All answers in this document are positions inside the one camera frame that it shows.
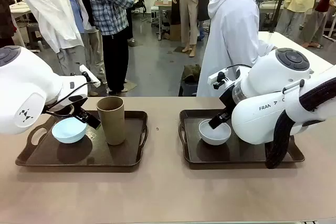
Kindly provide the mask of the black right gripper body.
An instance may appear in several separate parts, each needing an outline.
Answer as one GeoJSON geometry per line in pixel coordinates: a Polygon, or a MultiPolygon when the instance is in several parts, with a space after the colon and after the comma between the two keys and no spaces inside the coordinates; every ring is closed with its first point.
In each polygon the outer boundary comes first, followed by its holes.
{"type": "Polygon", "coordinates": [[[225,92],[219,97],[220,101],[222,102],[222,104],[225,106],[223,109],[224,114],[231,116],[236,103],[233,99],[233,88],[234,88],[234,84],[231,84],[226,90],[225,92]]]}

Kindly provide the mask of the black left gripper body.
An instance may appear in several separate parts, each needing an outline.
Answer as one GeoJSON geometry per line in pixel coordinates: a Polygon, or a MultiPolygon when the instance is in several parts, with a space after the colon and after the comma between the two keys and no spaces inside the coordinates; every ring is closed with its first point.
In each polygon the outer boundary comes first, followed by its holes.
{"type": "Polygon", "coordinates": [[[72,102],[70,105],[72,108],[70,110],[71,116],[87,116],[87,111],[82,108],[84,103],[88,100],[88,98],[84,98],[81,95],[73,95],[69,98],[69,101],[72,102]]]}

